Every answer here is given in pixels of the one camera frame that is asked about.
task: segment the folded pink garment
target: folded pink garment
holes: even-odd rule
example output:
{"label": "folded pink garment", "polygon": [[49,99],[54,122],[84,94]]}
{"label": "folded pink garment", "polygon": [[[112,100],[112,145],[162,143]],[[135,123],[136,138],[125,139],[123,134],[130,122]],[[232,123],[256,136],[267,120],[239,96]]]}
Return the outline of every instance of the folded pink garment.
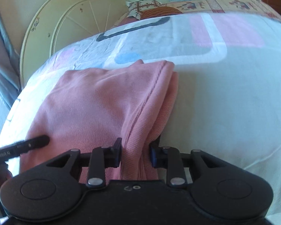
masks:
{"label": "folded pink garment", "polygon": [[[26,139],[42,134],[48,146],[21,155],[26,171],[70,149],[91,152],[122,138],[120,168],[106,169],[110,179],[157,179],[149,144],[161,134],[177,95],[178,77],[168,61],[104,70],[67,71],[40,106]],[[80,182],[85,182],[83,169]]]}

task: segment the floral bedspread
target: floral bedspread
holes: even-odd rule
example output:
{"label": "floral bedspread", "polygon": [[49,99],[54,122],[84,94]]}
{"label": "floral bedspread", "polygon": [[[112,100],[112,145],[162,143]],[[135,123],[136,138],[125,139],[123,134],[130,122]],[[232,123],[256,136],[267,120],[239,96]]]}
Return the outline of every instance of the floral bedspread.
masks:
{"label": "floral bedspread", "polygon": [[170,6],[179,9],[183,13],[191,12],[210,12],[227,13],[242,12],[253,13],[266,16],[268,18],[281,21],[281,15],[277,13],[266,3],[259,0],[194,0],[178,3],[167,3],[164,6]]}

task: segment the mattress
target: mattress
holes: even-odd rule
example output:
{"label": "mattress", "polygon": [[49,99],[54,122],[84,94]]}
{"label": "mattress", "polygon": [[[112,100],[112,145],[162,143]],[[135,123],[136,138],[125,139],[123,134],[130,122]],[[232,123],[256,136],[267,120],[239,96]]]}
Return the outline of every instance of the mattress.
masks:
{"label": "mattress", "polygon": [[[0,147],[23,140],[67,70],[172,61],[179,73],[162,146],[201,149],[267,180],[268,215],[281,213],[281,22],[245,13],[186,13],[141,20],[71,44],[29,79],[4,124]],[[19,159],[9,161],[19,172]]]}

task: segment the cream headboard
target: cream headboard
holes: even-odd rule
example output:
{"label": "cream headboard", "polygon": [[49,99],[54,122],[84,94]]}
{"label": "cream headboard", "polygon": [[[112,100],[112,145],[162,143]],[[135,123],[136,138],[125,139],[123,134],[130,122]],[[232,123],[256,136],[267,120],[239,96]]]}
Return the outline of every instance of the cream headboard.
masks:
{"label": "cream headboard", "polygon": [[127,10],[125,0],[46,1],[24,37],[20,61],[22,88],[55,52],[110,29]]}

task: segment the blue curtain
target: blue curtain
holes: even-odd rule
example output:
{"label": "blue curtain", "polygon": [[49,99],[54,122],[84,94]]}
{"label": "blue curtain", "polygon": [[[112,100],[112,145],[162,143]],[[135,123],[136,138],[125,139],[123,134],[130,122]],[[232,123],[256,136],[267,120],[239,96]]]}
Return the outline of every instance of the blue curtain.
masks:
{"label": "blue curtain", "polygon": [[0,98],[9,109],[21,92],[19,62],[0,17]]}

